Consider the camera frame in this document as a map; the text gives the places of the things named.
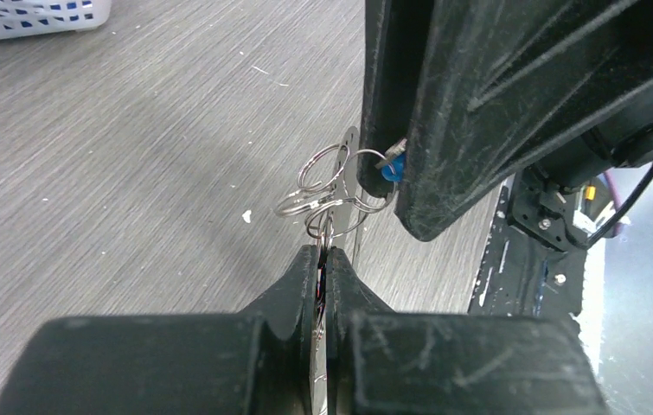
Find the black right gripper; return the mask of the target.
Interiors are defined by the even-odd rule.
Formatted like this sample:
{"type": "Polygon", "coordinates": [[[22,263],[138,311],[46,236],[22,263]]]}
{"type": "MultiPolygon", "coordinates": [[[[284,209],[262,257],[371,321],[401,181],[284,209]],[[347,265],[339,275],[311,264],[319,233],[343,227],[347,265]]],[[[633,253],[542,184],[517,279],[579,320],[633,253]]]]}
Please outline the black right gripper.
{"type": "Polygon", "coordinates": [[[438,1],[395,213],[433,240],[545,156],[515,176],[509,224],[587,250],[653,180],[652,90],[653,1],[438,1]],[[609,171],[644,165],[620,200],[609,171]]]}

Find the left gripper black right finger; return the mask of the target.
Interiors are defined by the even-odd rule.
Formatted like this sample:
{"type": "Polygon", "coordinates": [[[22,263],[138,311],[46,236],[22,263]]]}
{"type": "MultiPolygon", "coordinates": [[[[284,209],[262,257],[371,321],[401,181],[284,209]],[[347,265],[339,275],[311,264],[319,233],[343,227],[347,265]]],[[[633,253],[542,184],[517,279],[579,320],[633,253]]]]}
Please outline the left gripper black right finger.
{"type": "Polygon", "coordinates": [[[525,316],[400,313],[325,262],[331,414],[606,414],[568,325],[525,316]]]}

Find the blue key tag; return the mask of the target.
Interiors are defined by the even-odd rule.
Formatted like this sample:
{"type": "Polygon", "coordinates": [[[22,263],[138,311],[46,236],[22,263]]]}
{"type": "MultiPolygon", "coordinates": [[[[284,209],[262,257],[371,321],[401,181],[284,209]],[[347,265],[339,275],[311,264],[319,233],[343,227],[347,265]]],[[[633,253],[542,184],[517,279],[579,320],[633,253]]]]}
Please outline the blue key tag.
{"type": "Polygon", "coordinates": [[[401,182],[404,175],[405,155],[397,156],[391,163],[381,168],[382,177],[388,182],[401,182]]]}

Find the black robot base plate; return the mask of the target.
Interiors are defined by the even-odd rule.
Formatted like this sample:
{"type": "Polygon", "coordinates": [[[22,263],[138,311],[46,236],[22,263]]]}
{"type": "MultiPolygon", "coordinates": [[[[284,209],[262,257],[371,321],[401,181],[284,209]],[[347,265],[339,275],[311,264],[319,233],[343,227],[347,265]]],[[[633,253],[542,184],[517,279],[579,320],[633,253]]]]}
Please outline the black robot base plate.
{"type": "Polygon", "coordinates": [[[582,311],[585,251],[556,252],[509,224],[501,187],[468,313],[568,319],[582,311]]]}

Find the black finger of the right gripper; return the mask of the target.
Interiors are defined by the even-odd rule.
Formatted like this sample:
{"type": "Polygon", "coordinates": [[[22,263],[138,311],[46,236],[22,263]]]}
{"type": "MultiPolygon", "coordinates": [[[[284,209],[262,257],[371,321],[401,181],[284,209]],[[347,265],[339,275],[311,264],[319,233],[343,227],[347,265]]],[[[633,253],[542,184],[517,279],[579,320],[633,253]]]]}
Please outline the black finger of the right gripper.
{"type": "Polygon", "coordinates": [[[361,149],[382,154],[408,134],[434,1],[367,1],[361,149]]]}

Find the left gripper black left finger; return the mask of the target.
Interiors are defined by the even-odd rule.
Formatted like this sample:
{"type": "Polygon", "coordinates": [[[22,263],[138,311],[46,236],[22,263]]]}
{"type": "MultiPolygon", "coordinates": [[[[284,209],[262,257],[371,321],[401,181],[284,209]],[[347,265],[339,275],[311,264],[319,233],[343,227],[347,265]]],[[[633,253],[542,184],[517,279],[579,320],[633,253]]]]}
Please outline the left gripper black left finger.
{"type": "Polygon", "coordinates": [[[0,414],[315,414],[318,252],[235,313],[71,316],[44,323],[0,414]]]}

